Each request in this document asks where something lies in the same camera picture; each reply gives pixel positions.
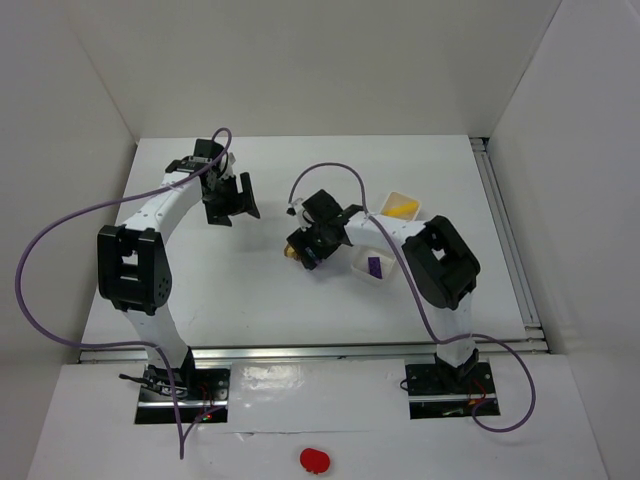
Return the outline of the brown lego brick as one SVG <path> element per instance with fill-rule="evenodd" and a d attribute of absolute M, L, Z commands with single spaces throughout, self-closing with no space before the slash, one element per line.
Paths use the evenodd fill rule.
<path fill-rule="evenodd" d="M 299 255 L 297 254 L 295 249 L 289 244 L 287 244 L 284 248 L 284 256 L 286 258 L 293 259 L 295 261 L 299 260 Z"/>

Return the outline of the small purple lego brick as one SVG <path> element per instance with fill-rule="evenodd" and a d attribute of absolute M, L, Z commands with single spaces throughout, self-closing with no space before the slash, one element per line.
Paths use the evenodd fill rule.
<path fill-rule="evenodd" d="M 379 280 L 384 279 L 384 273 L 383 273 L 382 262 L 380 257 L 369 256 L 367 258 L 367 265 L 368 265 L 368 273 L 370 276 Z"/>

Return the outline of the yellow lego plate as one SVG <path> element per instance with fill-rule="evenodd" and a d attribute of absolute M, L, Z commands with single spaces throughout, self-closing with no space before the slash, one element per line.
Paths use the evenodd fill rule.
<path fill-rule="evenodd" d="M 409 218 L 413 217 L 419 211 L 419 207 L 418 202 L 407 202 L 386 210 L 384 215 L 394 218 Z"/>

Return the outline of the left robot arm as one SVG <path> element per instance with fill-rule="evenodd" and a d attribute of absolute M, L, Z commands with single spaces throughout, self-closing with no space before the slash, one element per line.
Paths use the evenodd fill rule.
<path fill-rule="evenodd" d="M 198 139 L 192 155 L 172 161 L 159 192 L 119 226 L 97 236 L 98 289 L 124 313 L 145 343 L 155 382 L 169 375 L 186 385 L 194 376 L 191 348 L 180 337 L 169 310 L 173 286 L 165 244 L 183 217 L 200 203 L 210 225 L 230 227 L 231 218 L 258 219 L 250 174 L 235 174 L 235 157 L 215 140 Z"/>

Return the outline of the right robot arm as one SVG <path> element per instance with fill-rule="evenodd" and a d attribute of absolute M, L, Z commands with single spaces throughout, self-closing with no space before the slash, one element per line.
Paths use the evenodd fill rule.
<path fill-rule="evenodd" d="M 437 344 L 438 379 L 451 389 L 466 380 L 479 358 L 471 300 L 481 267 L 447 218 L 403 220 L 369 213 L 360 205 L 342 208 L 324 190 L 290 202 L 287 214 L 299 223 L 287 237 L 287 245 L 307 270 L 315 269 L 341 246 L 393 253 L 427 332 Z"/>

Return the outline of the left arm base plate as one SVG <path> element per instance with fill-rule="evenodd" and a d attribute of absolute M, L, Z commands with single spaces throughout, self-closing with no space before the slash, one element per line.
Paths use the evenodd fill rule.
<path fill-rule="evenodd" d="M 193 384 L 177 385 L 176 396 L 182 423 L 190 424 L 198 416 L 205 424 L 228 421 L 228 397 L 231 369 L 196 369 Z M 174 406 L 167 380 L 155 381 L 149 373 L 135 378 L 140 386 L 134 423 L 136 425 L 163 425 L 175 422 Z"/>

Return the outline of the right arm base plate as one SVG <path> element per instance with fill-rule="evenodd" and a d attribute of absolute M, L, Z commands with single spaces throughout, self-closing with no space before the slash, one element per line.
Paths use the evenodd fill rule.
<path fill-rule="evenodd" d="M 478 417 L 500 415 L 488 362 L 478 363 L 458 383 L 445 381 L 434 363 L 407 364 L 399 386 L 408 395 L 411 420 L 471 417 L 475 407 Z"/>

